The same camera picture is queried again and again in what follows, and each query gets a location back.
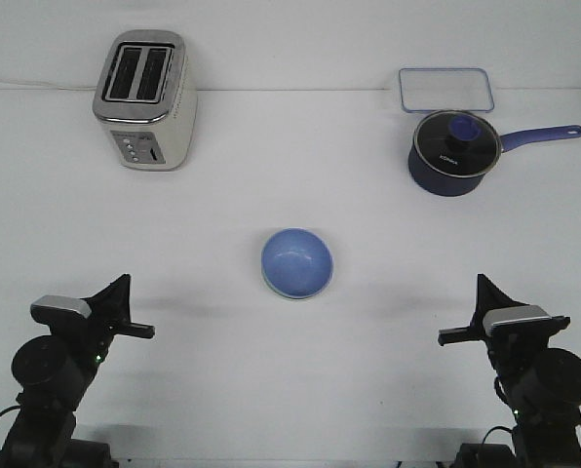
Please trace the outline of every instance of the purple handle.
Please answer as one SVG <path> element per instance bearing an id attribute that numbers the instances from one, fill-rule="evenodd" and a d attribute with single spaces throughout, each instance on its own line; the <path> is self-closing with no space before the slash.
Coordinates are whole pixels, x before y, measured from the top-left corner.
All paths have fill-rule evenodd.
<path id="1" fill-rule="evenodd" d="M 503 152 L 511 151 L 523 144 L 536 141 L 550 141 L 551 139 L 580 138 L 581 126 L 568 125 L 565 127 L 549 127 L 546 129 L 522 130 L 501 136 Z"/>

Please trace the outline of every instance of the toaster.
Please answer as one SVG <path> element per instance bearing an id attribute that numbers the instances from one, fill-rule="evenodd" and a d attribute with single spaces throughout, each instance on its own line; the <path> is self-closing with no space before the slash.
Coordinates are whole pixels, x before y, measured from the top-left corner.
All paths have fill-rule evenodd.
<path id="1" fill-rule="evenodd" d="M 182 38 L 138 29 L 119 35 L 106 58 L 93 111 L 129 168 L 179 166 L 193 132 L 197 90 Z"/>

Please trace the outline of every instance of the saucepan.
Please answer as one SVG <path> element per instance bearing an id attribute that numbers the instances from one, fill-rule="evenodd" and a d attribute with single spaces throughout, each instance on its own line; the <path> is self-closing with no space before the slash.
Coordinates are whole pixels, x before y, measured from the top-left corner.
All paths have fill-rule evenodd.
<path id="1" fill-rule="evenodd" d="M 486 120 L 471 112 L 440 110 L 418 124 L 407 165 L 422 188 L 455 197 L 477 187 L 502 153 L 536 141 L 579 137 L 580 125 L 500 136 Z"/>

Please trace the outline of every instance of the blue bowl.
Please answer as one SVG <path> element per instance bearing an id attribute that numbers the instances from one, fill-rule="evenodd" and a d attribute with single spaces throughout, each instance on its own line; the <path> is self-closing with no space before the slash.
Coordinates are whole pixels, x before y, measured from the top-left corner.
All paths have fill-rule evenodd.
<path id="1" fill-rule="evenodd" d="M 333 260 L 328 247 L 304 229 L 284 229 L 262 249 L 262 276 L 276 293 L 305 299 L 328 285 Z"/>

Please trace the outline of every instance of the white tabletop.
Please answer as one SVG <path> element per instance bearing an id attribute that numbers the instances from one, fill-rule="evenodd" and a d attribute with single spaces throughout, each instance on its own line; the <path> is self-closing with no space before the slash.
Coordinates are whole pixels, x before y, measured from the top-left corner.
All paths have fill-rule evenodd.
<path id="1" fill-rule="evenodd" d="M 120 166 L 92 97 L 0 90 L 0 409 L 14 353 L 48 332 L 29 304 L 122 273 L 157 335 L 116 338 L 75 434 L 116 456 L 452 459 L 513 424 L 484 346 L 437 342 L 469 323 L 478 273 L 570 316 L 551 345 L 581 357 L 581 138 L 507 153 L 443 198 L 409 176 L 419 117 L 392 92 L 200 92 L 169 173 Z M 495 98 L 499 133 L 581 125 L 581 91 Z M 260 275 L 264 242 L 292 226 L 334 258 L 309 300 Z"/>

